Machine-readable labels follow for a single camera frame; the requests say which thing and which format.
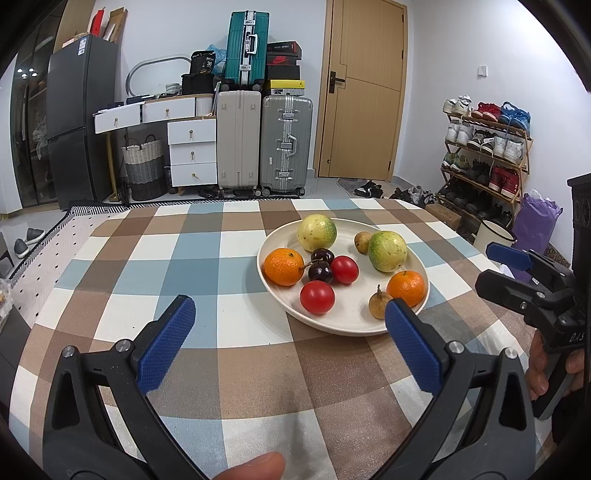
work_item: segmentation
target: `door handle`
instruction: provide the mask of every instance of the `door handle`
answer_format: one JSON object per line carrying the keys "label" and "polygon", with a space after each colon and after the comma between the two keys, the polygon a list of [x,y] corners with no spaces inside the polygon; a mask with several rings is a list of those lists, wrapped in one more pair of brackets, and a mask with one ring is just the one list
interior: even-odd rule
{"label": "door handle", "polygon": [[329,93],[335,92],[335,83],[345,83],[346,79],[337,78],[336,72],[330,72]]}

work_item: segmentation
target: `red sneaker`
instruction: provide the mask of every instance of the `red sneaker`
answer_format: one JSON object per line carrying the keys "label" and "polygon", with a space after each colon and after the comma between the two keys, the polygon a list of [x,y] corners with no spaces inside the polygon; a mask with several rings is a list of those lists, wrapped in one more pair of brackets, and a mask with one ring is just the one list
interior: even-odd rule
{"label": "red sneaker", "polygon": [[505,183],[503,184],[501,193],[505,197],[512,199],[517,195],[517,191],[519,190],[519,174],[515,170],[508,170],[506,168],[503,168],[503,170],[505,170]]}
{"label": "red sneaker", "polygon": [[495,192],[500,192],[505,183],[503,170],[504,168],[494,167],[491,171],[491,179],[489,180],[488,187]]}

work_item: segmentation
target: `white plate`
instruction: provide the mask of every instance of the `white plate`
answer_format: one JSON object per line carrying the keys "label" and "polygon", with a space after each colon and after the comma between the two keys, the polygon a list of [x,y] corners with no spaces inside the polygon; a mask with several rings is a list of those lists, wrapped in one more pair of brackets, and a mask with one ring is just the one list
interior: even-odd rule
{"label": "white plate", "polygon": [[351,285],[341,285],[334,282],[332,285],[335,291],[335,306],[324,315],[313,315],[308,312],[300,303],[300,290],[308,282],[308,272],[304,273],[302,279],[292,287],[281,287],[271,281],[267,281],[262,273],[262,264],[267,255],[276,248],[292,248],[300,253],[304,262],[310,261],[310,253],[307,252],[298,242],[296,232],[301,220],[288,223],[271,232],[259,249],[256,256],[256,267],[261,280],[271,295],[281,303],[286,312],[298,320],[324,332],[336,333],[348,336],[368,336],[385,333],[386,325],[383,320],[378,320],[369,312],[368,301],[373,295],[378,284],[382,291],[386,290],[388,281],[398,271],[414,270],[423,277],[427,285],[427,294],[424,300],[413,307],[415,313],[419,313],[427,303],[430,292],[429,279],[423,262],[408,247],[408,256],[404,265],[396,272],[382,273],[376,270],[367,255],[360,254],[355,248],[354,238],[359,232],[380,232],[380,229],[364,223],[352,220],[334,218],[337,237],[330,250],[335,254],[347,255],[357,262],[359,266],[359,278]]}

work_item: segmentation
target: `purple bag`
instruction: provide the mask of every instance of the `purple bag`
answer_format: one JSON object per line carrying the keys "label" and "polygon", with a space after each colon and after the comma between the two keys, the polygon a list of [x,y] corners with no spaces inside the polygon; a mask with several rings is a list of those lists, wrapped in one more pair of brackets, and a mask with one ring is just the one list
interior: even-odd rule
{"label": "purple bag", "polygon": [[[523,195],[521,210],[517,213],[513,226],[513,234],[517,239],[513,248],[543,254],[563,209],[558,208],[556,202],[544,200],[535,190],[533,193],[533,196],[529,193]],[[526,283],[531,280],[531,275],[521,270],[511,268],[511,272],[517,280]]]}

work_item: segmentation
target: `checkered tablecloth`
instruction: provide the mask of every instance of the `checkered tablecloth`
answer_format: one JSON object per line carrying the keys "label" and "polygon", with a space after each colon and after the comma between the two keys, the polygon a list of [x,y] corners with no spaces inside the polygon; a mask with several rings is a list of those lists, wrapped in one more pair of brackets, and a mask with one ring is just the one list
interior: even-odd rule
{"label": "checkered tablecloth", "polygon": [[[256,270],[266,235],[316,212],[400,233],[431,282],[421,320],[474,352],[513,346],[527,365],[532,330],[473,290],[493,264],[425,210],[375,199],[135,208],[94,230],[33,326],[11,401],[11,430],[25,450],[41,462],[47,396],[63,347],[98,351],[134,338],[185,294],[196,303],[195,326],[148,398],[195,463],[213,476],[278,450],[287,459],[286,479],[369,478],[431,395],[418,389],[389,336],[320,332],[266,292]],[[112,395],[103,390],[103,397],[126,451],[139,456]],[[470,392],[441,454],[457,442],[475,400]],[[543,459],[550,426],[536,426]]]}

